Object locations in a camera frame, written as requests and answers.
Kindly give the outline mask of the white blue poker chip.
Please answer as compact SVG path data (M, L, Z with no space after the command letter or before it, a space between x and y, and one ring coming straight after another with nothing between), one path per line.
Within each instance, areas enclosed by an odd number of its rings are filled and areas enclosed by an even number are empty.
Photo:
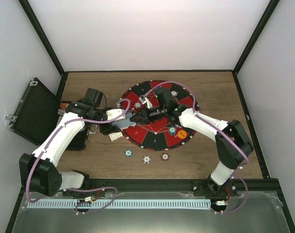
M135 109L139 109L141 107L141 104L139 103L139 102L136 102L135 104L134 104L134 108Z
M175 97L177 95L177 92L176 91L172 91L171 92L171 95Z

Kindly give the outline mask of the blue patterned card deck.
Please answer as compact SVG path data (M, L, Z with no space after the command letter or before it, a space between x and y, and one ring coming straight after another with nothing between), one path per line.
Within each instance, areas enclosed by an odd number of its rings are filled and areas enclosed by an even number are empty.
M122 120L116 120L111 123L112 126L116 126L117 128L124 130L129 127L135 127L136 123L131 122L130 119L122 119Z

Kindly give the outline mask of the blue green poker chip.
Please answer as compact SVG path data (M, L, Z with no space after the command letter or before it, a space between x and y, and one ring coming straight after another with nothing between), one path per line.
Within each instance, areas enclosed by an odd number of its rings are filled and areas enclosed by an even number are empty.
M169 132L170 135L175 135L176 134L176 128L175 127L170 127L168 129L168 132Z

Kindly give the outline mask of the white blue chip stack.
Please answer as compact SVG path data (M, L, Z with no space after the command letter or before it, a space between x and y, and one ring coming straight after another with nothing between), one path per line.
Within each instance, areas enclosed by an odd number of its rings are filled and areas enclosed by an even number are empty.
M151 157L150 156L144 156L142 161L145 163L145 164L150 164L151 162Z

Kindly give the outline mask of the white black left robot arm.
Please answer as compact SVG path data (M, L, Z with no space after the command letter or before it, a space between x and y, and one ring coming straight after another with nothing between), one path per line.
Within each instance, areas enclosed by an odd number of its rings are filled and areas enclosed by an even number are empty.
M84 98L67 106L61 121L48 138L32 154L25 153L20 157L21 183L29 202L35 202L30 198L30 192L48 197L60 190L74 190L80 196L90 192L91 184L82 172L59 172L57 166L70 142L87 123L107 126L112 130L111 123L124 120L131 105L129 99L120 99L116 109L98 109L100 102L99 91L88 89Z

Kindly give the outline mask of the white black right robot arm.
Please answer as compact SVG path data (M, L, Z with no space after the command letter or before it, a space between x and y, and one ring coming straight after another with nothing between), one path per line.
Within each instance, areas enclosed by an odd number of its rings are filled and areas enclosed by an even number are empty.
M212 195L220 195L234 171L242 162L249 162L248 156L254 150L243 125L237 120L217 120L199 113L193 106L178 104L166 87L156 89L155 96L158 106L151 106L148 99L145 99L143 107L130 120L147 125L166 118L172 124L195 130L213 140L219 162L207 179L207 187Z

